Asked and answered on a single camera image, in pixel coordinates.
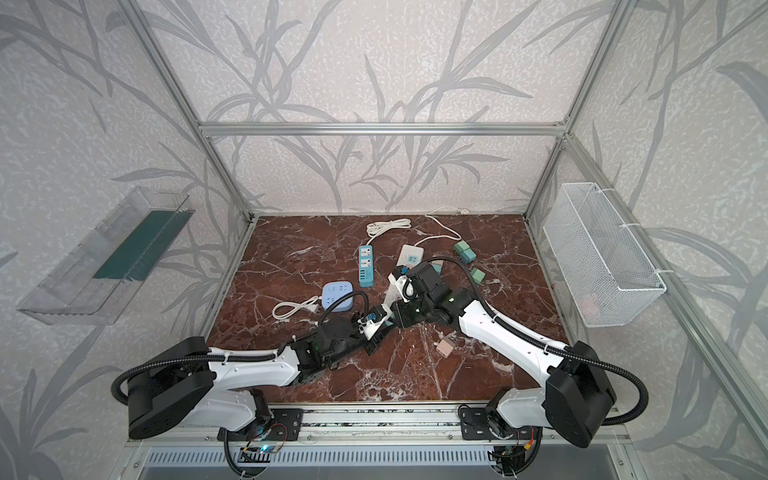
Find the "pink cube plug front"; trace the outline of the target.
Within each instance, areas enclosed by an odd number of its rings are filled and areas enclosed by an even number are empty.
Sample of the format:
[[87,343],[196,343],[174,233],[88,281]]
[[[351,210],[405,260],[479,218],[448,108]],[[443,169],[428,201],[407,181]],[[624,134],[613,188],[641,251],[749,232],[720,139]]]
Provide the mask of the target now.
[[455,350],[455,343],[451,338],[444,337],[436,344],[436,351],[443,358],[448,358]]

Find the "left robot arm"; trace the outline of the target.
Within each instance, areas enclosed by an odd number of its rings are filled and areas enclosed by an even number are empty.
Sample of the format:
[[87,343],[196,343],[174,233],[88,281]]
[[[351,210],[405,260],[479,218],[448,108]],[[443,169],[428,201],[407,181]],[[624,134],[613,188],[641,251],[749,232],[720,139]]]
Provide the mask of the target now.
[[333,318],[274,350],[228,351],[187,338],[120,374],[113,397],[128,408],[128,435],[148,439],[177,426],[217,427],[252,439],[274,422],[263,386],[309,383],[363,348],[368,317]]

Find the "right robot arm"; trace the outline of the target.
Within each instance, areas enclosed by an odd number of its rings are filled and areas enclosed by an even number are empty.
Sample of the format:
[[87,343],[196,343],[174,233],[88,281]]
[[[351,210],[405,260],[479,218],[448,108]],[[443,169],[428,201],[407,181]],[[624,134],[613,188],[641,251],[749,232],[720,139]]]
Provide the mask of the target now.
[[498,436],[540,427],[585,448],[603,426],[630,422],[648,407],[645,383],[632,372],[599,359],[588,344],[550,339],[492,307],[476,283],[451,288],[430,262],[398,265],[389,282],[400,298],[391,305],[400,328],[442,323],[475,339],[524,370],[534,389],[501,390],[487,405]]

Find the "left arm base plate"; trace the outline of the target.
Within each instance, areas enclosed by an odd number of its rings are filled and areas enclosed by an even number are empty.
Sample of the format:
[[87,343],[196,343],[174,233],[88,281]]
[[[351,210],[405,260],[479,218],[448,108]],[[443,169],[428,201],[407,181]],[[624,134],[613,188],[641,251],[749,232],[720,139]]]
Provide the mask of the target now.
[[304,410],[301,408],[277,408],[271,411],[271,417],[257,416],[255,420],[240,430],[230,432],[220,428],[219,441],[227,435],[230,442],[276,441],[294,442],[298,440]]

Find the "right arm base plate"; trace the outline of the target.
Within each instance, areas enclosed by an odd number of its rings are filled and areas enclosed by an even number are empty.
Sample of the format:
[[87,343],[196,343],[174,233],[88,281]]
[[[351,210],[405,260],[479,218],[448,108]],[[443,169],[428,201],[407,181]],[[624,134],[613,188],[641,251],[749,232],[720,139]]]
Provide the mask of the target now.
[[489,416],[484,407],[460,404],[457,414],[463,440],[522,442],[529,441],[535,436],[532,427],[512,428],[498,416]]

